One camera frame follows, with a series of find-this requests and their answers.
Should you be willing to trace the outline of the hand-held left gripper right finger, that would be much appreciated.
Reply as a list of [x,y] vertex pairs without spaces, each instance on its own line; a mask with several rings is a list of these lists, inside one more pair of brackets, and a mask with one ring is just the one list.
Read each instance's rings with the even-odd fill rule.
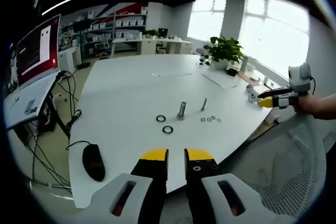
[[259,193],[231,173],[223,174],[204,150],[185,148],[187,198],[194,223],[283,223]]

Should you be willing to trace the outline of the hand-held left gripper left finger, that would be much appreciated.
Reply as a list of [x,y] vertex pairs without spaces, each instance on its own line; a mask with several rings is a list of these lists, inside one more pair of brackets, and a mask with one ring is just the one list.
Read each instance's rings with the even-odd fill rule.
[[169,150],[143,154],[131,173],[97,190],[71,223],[159,223],[166,195]]

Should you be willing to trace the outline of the person's right hand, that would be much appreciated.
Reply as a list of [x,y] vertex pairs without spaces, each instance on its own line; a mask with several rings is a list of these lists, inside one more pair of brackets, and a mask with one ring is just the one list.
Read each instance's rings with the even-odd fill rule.
[[297,113],[316,115],[319,112],[319,99],[310,94],[300,96],[293,108]]

